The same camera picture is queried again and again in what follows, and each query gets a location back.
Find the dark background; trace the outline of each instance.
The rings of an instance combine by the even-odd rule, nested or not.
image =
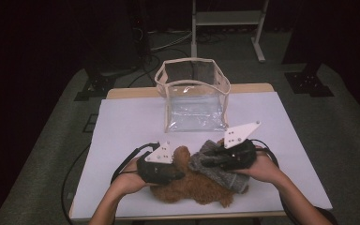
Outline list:
[[[135,67],[143,46],[131,27],[184,29],[191,1],[0,0],[0,206],[72,76],[86,63]],[[199,0],[202,10],[258,8],[259,1]],[[311,57],[334,69],[360,103],[360,1],[271,0],[264,30],[293,28],[284,63]]]

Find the brown fur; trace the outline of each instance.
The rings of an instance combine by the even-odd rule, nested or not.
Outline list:
[[[185,146],[178,147],[173,153],[173,163],[186,176],[171,181],[167,186],[151,186],[154,196],[165,203],[175,203],[181,199],[194,199],[199,204],[220,202],[228,207],[233,202],[235,192],[219,185],[216,181],[188,167],[190,153]]]

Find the white metal frame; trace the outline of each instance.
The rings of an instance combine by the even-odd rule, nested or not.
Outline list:
[[[269,0],[264,0],[262,10],[197,12],[196,0],[193,0],[191,57],[197,57],[197,26],[257,24],[256,35],[251,38],[251,41],[259,62],[265,62],[259,41],[263,30],[268,2]]]

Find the gray floor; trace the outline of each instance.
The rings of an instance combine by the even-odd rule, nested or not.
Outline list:
[[[153,35],[160,46],[174,35]],[[271,83],[278,92],[292,124],[331,200],[340,224],[360,224],[360,107],[340,77],[323,65],[318,75],[334,97],[296,95],[284,72],[300,71],[304,65],[281,65],[290,33],[262,34],[262,50],[267,61],[260,64],[249,42],[250,34],[228,35],[212,45],[199,45],[199,56],[214,59],[231,83]],[[189,54],[189,44],[173,47]],[[178,51],[157,52],[160,60],[185,57]],[[156,58],[146,64],[152,69]],[[118,79],[115,87],[127,87],[143,72]],[[68,224],[61,207],[61,188],[72,162],[89,144],[93,129],[84,130],[89,117],[96,121],[102,97],[74,101],[87,81],[84,70],[76,73],[52,112],[24,165],[16,184],[0,210],[0,224]],[[133,87],[151,86],[146,77]],[[74,164],[64,185],[64,203],[69,209],[78,185],[86,153]],[[194,224],[193,220],[149,221],[147,224]],[[249,219],[204,220],[200,224],[251,224]],[[291,224],[285,217],[270,217],[263,224]]]

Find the person's right hand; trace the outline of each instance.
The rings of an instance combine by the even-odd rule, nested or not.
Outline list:
[[[249,175],[250,177],[275,184],[279,179],[286,176],[264,152],[257,152],[257,158],[248,169],[234,170],[236,173]]]

